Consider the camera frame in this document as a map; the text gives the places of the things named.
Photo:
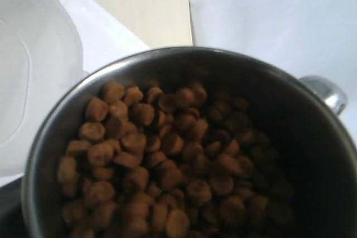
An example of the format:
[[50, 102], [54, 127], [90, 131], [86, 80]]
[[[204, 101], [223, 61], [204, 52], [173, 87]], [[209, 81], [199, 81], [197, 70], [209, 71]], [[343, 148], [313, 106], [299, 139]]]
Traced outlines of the white backdrop curtain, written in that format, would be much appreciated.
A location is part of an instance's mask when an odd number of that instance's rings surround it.
[[321, 75], [356, 112], [356, 0], [189, 0], [195, 44]]

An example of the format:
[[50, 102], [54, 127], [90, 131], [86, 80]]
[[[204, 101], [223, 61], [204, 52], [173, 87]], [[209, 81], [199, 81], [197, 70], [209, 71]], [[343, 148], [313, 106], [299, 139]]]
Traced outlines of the steel mug with pellets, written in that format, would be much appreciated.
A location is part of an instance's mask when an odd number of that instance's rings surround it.
[[355, 237], [346, 95], [248, 56], [162, 48], [72, 88], [22, 180], [32, 237]]

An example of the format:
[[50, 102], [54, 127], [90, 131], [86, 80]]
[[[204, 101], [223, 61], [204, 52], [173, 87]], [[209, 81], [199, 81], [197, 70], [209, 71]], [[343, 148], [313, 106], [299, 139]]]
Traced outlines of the clear plastic tall container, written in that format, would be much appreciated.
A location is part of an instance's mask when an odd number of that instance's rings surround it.
[[1, 176], [23, 172], [44, 117], [83, 76], [83, 47], [59, 0], [1, 0]]

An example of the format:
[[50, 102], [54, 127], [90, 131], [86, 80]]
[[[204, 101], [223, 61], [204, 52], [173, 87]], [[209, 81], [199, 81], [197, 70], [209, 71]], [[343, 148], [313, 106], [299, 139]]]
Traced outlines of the white plastic tray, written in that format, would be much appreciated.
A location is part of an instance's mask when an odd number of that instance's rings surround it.
[[[148, 50], [148, 46], [142, 40], [94, 0], [59, 0], [59, 2], [75, 25], [83, 47], [83, 76], [77, 83], [115, 60]], [[6, 185], [22, 175], [23, 172], [16, 176], [1, 176], [1, 185]]]

